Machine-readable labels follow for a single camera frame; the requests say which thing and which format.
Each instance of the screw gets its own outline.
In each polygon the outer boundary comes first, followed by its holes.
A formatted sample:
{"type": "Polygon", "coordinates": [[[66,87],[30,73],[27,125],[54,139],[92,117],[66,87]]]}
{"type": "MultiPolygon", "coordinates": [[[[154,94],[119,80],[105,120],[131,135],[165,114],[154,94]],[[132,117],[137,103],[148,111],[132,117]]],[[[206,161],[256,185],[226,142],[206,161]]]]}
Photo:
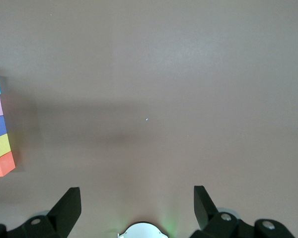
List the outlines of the screw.
{"type": "Polygon", "coordinates": [[[263,221],[263,226],[266,227],[267,229],[273,230],[275,229],[275,226],[273,223],[271,223],[270,221],[263,221]]]}
{"type": "Polygon", "coordinates": [[[227,213],[223,213],[223,214],[221,215],[221,217],[222,217],[222,219],[223,219],[224,221],[230,221],[230,220],[232,220],[232,217],[230,217],[230,215],[227,214],[227,213]]]}
{"type": "Polygon", "coordinates": [[[32,222],[31,222],[31,225],[36,225],[36,224],[39,224],[41,222],[41,219],[40,218],[37,218],[37,219],[34,219],[32,222]]]}

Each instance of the white circular object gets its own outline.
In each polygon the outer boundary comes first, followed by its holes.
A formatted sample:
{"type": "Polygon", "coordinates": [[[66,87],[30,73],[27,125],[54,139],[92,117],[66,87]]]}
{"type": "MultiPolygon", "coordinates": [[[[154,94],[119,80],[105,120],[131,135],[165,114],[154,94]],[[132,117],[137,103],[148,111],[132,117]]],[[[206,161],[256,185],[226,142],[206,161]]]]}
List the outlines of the white circular object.
{"type": "Polygon", "coordinates": [[[140,222],[127,228],[118,238],[168,238],[153,224],[140,222]]]}

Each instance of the orange block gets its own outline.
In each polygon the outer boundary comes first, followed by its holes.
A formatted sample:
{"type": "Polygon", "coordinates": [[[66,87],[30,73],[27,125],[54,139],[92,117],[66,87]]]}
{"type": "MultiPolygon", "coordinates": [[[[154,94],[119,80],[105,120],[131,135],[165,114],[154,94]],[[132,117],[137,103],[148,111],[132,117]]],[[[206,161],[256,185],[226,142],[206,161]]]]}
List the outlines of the orange block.
{"type": "Polygon", "coordinates": [[[0,177],[5,176],[15,168],[12,152],[8,152],[0,157],[0,177]]]}

